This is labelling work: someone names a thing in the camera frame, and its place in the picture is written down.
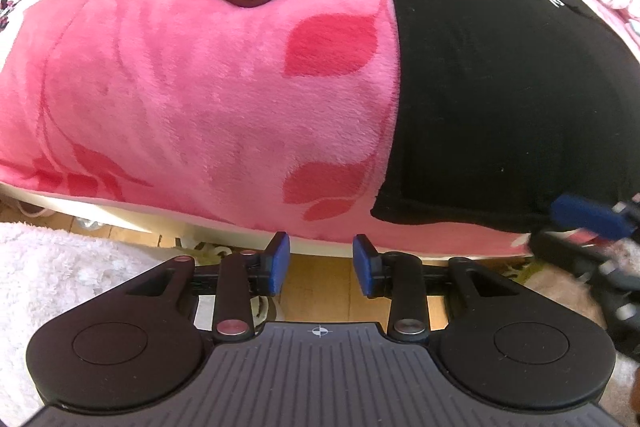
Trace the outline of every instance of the gray ribbed plate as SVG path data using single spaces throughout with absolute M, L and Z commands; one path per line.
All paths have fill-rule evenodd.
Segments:
M 148 409 L 102 417 L 46 407 L 28 427 L 620 427 L 595 405 L 524 414 L 473 400 L 426 349 L 374 324 L 268 323 L 217 347 L 200 375 Z

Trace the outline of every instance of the blue rubber tip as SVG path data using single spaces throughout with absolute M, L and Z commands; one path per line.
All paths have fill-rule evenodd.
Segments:
M 365 236 L 353 238 L 353 269 L 358 276 L 360 289 L 365 297 L 373 295 L 373 275 L 371 272 L 370 243 Z
M 291 258 L 291 247 L 289 235 L 284 232 L 278 232 L 267 250 L 273 248 L 273 260 L 271 264 L 271 276 L 269 277 L 269 291 L 271 295 L 277 295 L 282 289 L 284 279 L 289 269 L 289 259 Z
M 629 237 L 636 227 L 609 206 L 563 194 L 551 204 L 551 219 L 568 229 L 587 229 L 604 239 Z

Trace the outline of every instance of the wooden floor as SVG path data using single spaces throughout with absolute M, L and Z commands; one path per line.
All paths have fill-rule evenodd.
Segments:
M 17 221 L 149 247 L 175 246 L 174 237 L 110 226 L 89 232 L 80 227 L 72 216 L 54 214 L 50 217 L 30 219 L 18 210 L 0 206 L 0 222 Z M 292 255 L 289 273 L 280 296 L 280 304 L 288 321 L 312 323 L 377 321 L 386 327 L 390 301 L 367 299 L 361 295 L 351 259 Z M 429 306 L 431 328 L 443 328 L 447 320 L 442 299 L 429 297 Z

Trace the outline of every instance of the folded black cloth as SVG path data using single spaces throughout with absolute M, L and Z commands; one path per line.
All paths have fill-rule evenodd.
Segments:
M 384 221 L 529 232 L 570 192 L 640 191 L 640 65 L 580 0 L 394 0 Z

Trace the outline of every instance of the pink bedding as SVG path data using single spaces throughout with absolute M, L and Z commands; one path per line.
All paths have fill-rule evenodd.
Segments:
M 338 243 L 522 248 L 370 217 L 398 97 L 392 0 L 21 0 L 0 66 L 0 182 Z

